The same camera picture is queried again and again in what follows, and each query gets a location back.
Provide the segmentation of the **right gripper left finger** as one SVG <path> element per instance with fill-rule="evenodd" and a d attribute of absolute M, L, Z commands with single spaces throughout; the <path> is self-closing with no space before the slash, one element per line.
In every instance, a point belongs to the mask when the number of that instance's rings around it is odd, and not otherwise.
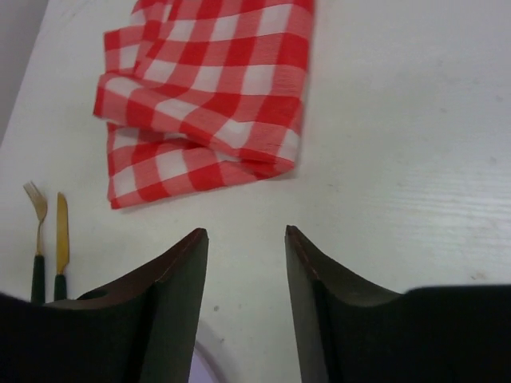
<path fill-rule="evenodd" d="M 197 228 L 154 260 L 76 299 L 1 297 L 4 382 L 186 382 L 208 261 Z"/>

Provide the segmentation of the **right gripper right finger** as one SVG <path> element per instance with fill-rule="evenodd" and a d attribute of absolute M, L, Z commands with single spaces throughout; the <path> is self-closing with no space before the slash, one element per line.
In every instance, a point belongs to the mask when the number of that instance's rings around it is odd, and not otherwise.
<path fill-rule="evenodd" d="M 399 294 L 285 233 L 304 382 L 507 382 L 510 288 L 430 286 Z"/>

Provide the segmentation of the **red white checkered cloth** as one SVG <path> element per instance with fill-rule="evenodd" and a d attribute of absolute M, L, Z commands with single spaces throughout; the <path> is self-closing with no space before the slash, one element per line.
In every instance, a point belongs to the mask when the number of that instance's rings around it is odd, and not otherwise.
<path fill-rule="evenodd" d="M 93 113 L 114 209 L 270 179 L 297 163 L 312 1 L 138 1 L 104 35 Z"/>

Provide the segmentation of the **purple plastic plate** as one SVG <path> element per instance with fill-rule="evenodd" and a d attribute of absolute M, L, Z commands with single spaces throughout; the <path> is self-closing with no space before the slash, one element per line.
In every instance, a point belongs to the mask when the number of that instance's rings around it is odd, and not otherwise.
<path fill-rule="evenodd" d="M 188 381 L 190 383 L 228 383 L 232 381 L 230 360 L 224 337 L 200 319 Z"/>

